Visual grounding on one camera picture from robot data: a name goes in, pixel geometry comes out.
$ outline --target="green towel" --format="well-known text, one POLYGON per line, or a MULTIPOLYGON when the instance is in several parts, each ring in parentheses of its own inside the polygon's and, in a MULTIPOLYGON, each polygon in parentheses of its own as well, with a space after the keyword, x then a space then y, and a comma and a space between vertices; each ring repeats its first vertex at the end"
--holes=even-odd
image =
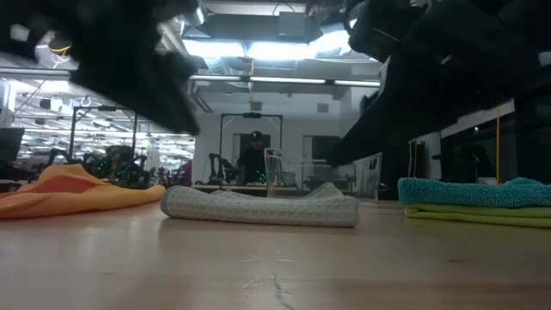
POLYGON ((470 223, 551 228, 551 208, 488 208, 443 204, 414 204, 406 217, 427 220, 457 220, 470 223))

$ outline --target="cap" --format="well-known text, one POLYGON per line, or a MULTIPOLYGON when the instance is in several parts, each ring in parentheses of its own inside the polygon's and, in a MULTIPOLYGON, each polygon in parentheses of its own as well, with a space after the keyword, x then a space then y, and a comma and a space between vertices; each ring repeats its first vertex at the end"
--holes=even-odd
POLYGON ((262 133, 259 131, 251 133, 252 142, 262 141, 262 133))

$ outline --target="stack of towels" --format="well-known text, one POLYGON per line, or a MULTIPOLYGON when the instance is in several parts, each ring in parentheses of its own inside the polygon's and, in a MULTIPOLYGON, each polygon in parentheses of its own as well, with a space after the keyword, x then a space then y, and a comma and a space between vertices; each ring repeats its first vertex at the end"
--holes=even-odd
POLYGON ((551 228, 551 185, 516 178, 501 186, 403 178, 406 217, 551 228))

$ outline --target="person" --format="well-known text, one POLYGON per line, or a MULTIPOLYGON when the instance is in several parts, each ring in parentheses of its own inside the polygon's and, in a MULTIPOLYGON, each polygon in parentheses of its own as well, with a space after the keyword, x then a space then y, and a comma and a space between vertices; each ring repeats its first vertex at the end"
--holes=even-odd
POLYGON ((262 133, 259 131, 251 133, 251 147, 239 155, 238 167, 245 170, 245 184, 266 182, 262 138, 262 133))

